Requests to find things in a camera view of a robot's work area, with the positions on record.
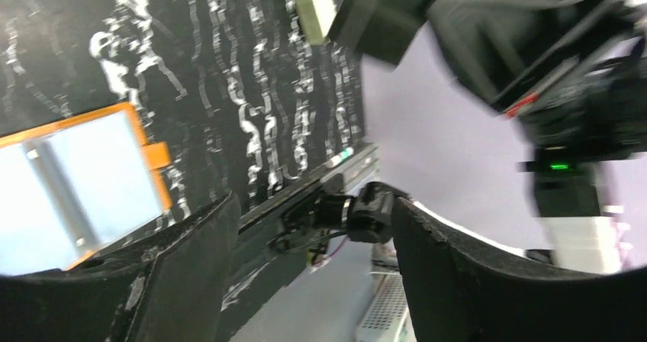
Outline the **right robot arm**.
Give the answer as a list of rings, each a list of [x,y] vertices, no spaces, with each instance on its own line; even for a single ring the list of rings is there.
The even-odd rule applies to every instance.
[[[459,83],[533,145],[552,262],[620,271],[605,162],[646,149],[646,0],[434,0],[427,17]]]

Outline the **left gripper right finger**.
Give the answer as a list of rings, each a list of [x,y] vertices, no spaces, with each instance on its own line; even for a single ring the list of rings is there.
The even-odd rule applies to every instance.
[[[394,245],[419,341],[644,341],[646,271],[528,260],[399,199]]]

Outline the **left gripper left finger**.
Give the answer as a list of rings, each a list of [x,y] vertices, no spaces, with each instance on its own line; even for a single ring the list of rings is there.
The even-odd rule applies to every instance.
[[[239,231],[234,194],[69,271],[1,279],[3,341],[213,341]]]

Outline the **black card tray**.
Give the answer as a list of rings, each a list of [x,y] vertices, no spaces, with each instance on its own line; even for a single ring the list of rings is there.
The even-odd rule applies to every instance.
[[[355,53],[398,65],[435,0],[343,0],[328,37]]]

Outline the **orange card holder wallet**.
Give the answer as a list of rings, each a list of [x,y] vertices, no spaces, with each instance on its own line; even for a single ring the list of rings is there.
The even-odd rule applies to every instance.
[[[1,139],[1,273],[72,269],[172,206],[163,142],[119,103]]]

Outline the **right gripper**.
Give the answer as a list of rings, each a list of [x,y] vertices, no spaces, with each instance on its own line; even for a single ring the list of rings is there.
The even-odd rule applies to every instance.
[[[427,9],[458,82],[519,121],[537,163],[645,151],[645,15],[630,0],[435,0]]]

